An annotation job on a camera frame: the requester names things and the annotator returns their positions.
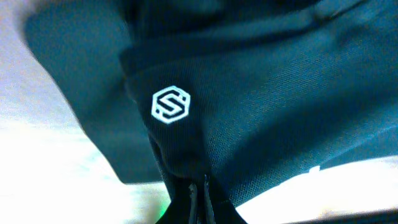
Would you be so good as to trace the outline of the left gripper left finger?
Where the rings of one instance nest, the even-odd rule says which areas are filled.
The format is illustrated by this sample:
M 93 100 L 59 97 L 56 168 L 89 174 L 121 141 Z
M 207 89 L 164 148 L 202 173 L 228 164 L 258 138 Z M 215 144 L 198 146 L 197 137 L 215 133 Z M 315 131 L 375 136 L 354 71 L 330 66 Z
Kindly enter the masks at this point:
M 196 224 L 198 189 L 190 180 L 179 180 L 175 197 L 155 224 Z

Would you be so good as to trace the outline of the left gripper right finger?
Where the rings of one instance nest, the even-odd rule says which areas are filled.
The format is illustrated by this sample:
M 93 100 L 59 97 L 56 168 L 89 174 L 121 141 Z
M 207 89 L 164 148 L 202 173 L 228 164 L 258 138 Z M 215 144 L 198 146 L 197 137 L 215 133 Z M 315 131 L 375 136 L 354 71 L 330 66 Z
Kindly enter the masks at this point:
M 205 175 L 203 190 L 207 224 L 247 224 L 213 176 Z

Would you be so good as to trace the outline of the black t-shirt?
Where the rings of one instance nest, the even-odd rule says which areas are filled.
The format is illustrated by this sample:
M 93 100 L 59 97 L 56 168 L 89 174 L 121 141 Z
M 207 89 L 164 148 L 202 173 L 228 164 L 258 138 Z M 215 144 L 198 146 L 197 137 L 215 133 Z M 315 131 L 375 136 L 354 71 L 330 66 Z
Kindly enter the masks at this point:
M 241 205 L 397 154 L 396 1 L 70 1 L 22 31 L 125 184 Z

